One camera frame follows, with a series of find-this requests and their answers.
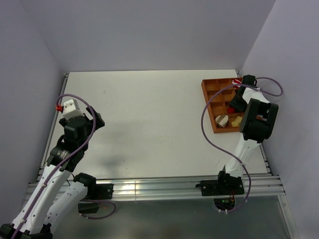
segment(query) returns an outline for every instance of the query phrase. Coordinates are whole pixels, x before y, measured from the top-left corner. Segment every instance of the gray wall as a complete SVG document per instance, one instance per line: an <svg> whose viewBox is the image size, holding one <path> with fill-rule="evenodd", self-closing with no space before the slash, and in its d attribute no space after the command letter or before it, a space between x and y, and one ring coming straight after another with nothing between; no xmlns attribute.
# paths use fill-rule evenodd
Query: gray wall
<svg viewBox="0 0 319 239"><path fill-rule="evenodd" d="M0 1L0 225L21 210L52 124L62 74L21 3Z"/></svg>
<svg viewBox="0 0 319 239"><path fill-rule="evenodd" d="M21 0L69 71L240 69L275 0Z"/></svg>
<svg viewBox="0 0 319 239"><path fill-rule="evenodd" d="M302 238L318 238L319 1L277 0L243 73L276 78L285 94L273 134L264 143ZM265 82L265 89L277 90Z"/></svg>

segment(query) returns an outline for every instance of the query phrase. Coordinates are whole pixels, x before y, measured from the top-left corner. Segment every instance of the white table surface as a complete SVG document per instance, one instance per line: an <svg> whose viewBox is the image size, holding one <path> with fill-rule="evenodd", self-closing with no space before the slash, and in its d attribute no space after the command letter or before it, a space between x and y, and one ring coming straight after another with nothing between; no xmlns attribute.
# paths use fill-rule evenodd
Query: white table surface
<svg viewBox="0 0 319 239"><path fill-rule="evenodd" d="M237 77L235 70L70 73L65 93L85 99L106 123L93 135L74 173L99 179L217 175L229 156L202 135L201 81L230 77ZM234 151L239 133L214 134L207 113L204 125L213 142ZM62 134L57 123L50 150ZM259 148L247 169L267 173Z"/></svg>

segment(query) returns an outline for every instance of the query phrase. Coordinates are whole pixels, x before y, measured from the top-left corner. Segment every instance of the yellow object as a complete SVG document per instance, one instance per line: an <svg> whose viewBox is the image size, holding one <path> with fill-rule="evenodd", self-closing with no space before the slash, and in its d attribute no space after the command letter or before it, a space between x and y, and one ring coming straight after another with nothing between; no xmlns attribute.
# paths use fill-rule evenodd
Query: yellow object
<svg viewBox="0 0 319 239"><path fill-rule="evenodd" d="M241 118L240 116L237 116L236 119L231 123L231 126L238 127L240 125L242 119L243 118Z"/></svg>

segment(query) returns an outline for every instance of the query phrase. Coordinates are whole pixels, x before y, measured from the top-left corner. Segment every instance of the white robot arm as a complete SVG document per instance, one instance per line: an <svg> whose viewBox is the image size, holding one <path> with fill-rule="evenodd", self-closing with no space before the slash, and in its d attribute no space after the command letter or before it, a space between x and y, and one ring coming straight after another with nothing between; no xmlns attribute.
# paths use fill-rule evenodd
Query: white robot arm
<svg viewBox="0 0 319 239"><path fill-rule="evenodd" d="M244 76L243 84L256 87L254 76ZM240 87L230 106L245 112L239 127L241 132L238 145L233 156L219 172L217 180L203 180L196 187L201 188L202 196L232 195L232 200L214 199L215 205L221 210L232 210L235 206L234 195L245 194L243 184L243 166L251 158L253 151L268 139L272 133L278 105L270 103L260 91Z"/></svg>
<svg viewBox="0 0 319 239"><path fill-rule="evenodd" d="M99 199L96 178L80 173L75 176L70 188L55 202L62 185L70 177L77 163L83 158L88 145L83 147L69 161L57 170L47 184L44 184L48 175L68 155L81 146L93 130L93 122L89 120L78 107L76 100L69 100L63 104L60 124L64 127L57 145L51 150L41 177L31 198L13 220L11 224L4 224L0 228L0 236L4 239L51 239L53 232L69 211L84 198ZM93 110L96 118L95 130L103 127L105 123L100 114ZM41 188L44 188L31 211L28 210Z"/></svg>

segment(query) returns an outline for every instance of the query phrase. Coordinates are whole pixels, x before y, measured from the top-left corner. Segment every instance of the red object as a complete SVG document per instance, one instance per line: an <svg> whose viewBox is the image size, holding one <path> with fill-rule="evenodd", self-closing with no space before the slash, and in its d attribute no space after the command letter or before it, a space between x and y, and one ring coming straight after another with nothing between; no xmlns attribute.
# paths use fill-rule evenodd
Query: red object
<svg viewBox="0 0 319 239"><path fill-rule="evenodd" d="M241 84L241 81L240 80L238 80L238 79L234 79L234 80L232 80L231 81L231 83L233 84L233 85L235 85L235 84Z"/></svg>
<svg viewBox="0 0 319 239"><path fill-rule="evenodd" d="M228 112L229 114L233 114L233 113L236 113L236 109L235 109L234 107L229 107L229 108L227 109L227 112Z"/></svg>
<svg viewBox="0 0 319 239"><path fill-rule="evenodd" d="M62 105L55 106L56 111L63 112Z"/></svg>

